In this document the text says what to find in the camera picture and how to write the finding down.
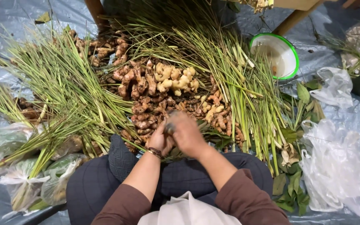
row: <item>hand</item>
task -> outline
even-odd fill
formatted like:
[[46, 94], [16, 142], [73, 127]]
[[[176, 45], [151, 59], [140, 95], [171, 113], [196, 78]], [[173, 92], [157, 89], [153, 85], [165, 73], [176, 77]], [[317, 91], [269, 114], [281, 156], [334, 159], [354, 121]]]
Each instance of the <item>hand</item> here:
[[174, 125], [173, 138], [177, 147], [187, 156], [199, 159], [203, 153], [211, 149], [200, 133], [197, 122], [186, 113], [176, 112], [168, 122]]
[[148, 142], [148, 148], [152, 147], [159, 150], [162, 156], [166, 156], [174, 145], [174, 140], [171, 136], [163, 133], [166, 122], [162, 122], [159, 127], [154, 131], [153, 135]]

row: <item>clear plastic bag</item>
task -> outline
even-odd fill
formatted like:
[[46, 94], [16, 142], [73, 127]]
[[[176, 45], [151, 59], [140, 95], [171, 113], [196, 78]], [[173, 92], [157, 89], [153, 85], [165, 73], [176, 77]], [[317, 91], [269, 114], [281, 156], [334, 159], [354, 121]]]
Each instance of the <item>clear plastic bag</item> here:
[[41, 199], [49, 205], [66, 203], [66, 185], [69, 177], [77, 167], [88, 160], [88, 157], [73, 153], [63, 156], [51, 164], [44, 172], [50, 179], [41, 187]]
[[309, 207], [330, 212], [346, 206], [360, 216], [359, 134], [336, 129], [328, 119], [319, 124], [306, 120], [302, 126], [307, 150], [303, 150], [299, 165], [310, 196]]
[[352, 80], [346, 70], [323, 67], [317, 75], [324, 81], [322, 89], [312, 90], [312, 97], [329, 105], [346, 109], [353, 106]]
[[76, 153], [83, 148], [83, 142], [79, 135], [72, 135], [67, 138], [54, 152], [51, 160], [55, 161], [67, 154]]
[[12, 154], [34, 134], [34, 129], [23, 123], [0, 128], [0, 160]]
[[28, 179], [37, 158], [21, 160], [11, 165], [6, 175], [1, 176], [0, 184], [6, 185], [11, 197], [12, 210], [15, 212], [26, 211], [37, 199], [41, 185], [50, 177], [43, 177], [40, 173], [37, 177]]

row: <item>dark pants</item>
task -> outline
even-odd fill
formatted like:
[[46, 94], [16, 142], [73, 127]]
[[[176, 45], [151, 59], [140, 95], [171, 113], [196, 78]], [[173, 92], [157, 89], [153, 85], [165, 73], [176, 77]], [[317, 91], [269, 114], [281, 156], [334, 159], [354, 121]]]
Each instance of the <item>dark pants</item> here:
[[[101, 211], [113, 192], [131, 171], [137, 158], [128, 154], [121, 139], [111, 139], [109, 156], [86, 162], [69, 179], [66, 191], [67, 208], [72, 225], [88, 225]], [[246, 153], [225, 153], [238, 169], [250, 169], [254, 183], [272, 196], [273, 179], [267, 166]], [[158, 210], [164, 200], [190, 191], [194, 198], [215, 205], [215, 186], [197, 160], [181, 160], [162, 164], [152, 210]]]

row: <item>plastic tarp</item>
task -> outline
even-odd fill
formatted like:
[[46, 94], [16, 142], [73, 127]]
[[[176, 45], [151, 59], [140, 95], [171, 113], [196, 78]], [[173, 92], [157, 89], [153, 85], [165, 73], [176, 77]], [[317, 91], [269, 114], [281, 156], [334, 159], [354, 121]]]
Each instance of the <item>plastic tarp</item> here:
[[[109, 5], [111, 4], [117, 4], [117, 1], [103, 2], [108, 12], [111, 12], [109, 10]], [[360, 10], [345, 10], [341, 8], [341, 4], [342, 1], [335, 3], [325, 2], [316, 11], [312, 12], [310, 17], [298, 23], [285, 35], [285, 38], [297, 49], [300, 59], [300, 71], [298, 73], [300, 80], [308, 80], [309, 76], [324, 66], [337, 67], [341, 64], [340, 54], [320, 45], [313, 32], [314, 25], [319, 34], [343, 38], [344, 32], [360, 20]], [[34, 19], [44, 12], [50, 11], [51, 8], [53, 10], [54, 26], [58, 26], [57, 21], [59, 21], [63, 27], [69, 24], [80, 36], [85, 36], [87, 32], [90, 32], [91, 36], [96, 33], [96, 26], [93, 24], [92, 17], [85, 3], [81, 0], [0, 0], [0, 33], [4, 33], [4, 29], [6, 29], [5, 35], [13, 35], [18, 40], [24, 39], [24, 26], [33, 26]], [[249, 6], [241, 6], [241, 13], [235, 14], [224, 7], [224, 3], [221, 1], [218, 4], [218, 9], [223, 9], [223, 15], [225, 15], [223, 16], [224, 21], [230, 23], [237, 20], [239, 31], [245, 35], [271, 32], [292, 12], [290, 9], [274, 8], [266, 11], [262, 19], [259, 15], [254, 15]], [[7, 44], [0, 36], [0, 53], [6, 53], [6, 46]], [[20, 88], [18, 80], [1, 68], [0, 82], [9, 84], [13, 89]], [[354, 97], [353, 103], [353, 107], [345, 110], [324, 104], [322, 106], [324, 114], [328, 119], [333, 120], [338, 125], [345, 126], [347, 129], [355, 130], [360, 134], [360, 100]], [[4, 125], [7, 125], [7, 123], [0, 119], [0, 127]], [[10, 219], [2, 218], [12, 210], [6, 187], [0, 185], [0, 224], [37, 224], [44, 218], [47, 218], [41, 224], [69, 225], [67, 211], [62, 209], [57, 212], [59, 209], [49, 207], [25, 217], [17, 215]], [[308, 210], [303, 217], [298, 217], [297, 214], [289, 214], [289, 218], [294, 224], [299, 225], [360, 224], [360, 217], [352, 214], [347, 209], [335, 213], [321, 213]]]

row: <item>brown sleeve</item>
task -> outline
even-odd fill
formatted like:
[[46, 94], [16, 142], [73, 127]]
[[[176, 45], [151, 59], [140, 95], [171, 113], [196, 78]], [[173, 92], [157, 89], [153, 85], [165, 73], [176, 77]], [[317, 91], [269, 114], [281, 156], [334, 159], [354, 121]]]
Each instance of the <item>brown sleeve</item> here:
[[130, 185], [121, 184], [91, 225], [136, 225], [150, 208], [151, 203], [144, 194]]
[[242, 225], [291, 224], [269, 195], [254, 184], [249, 169], [238, 170], [222, 187], [215, 203]]

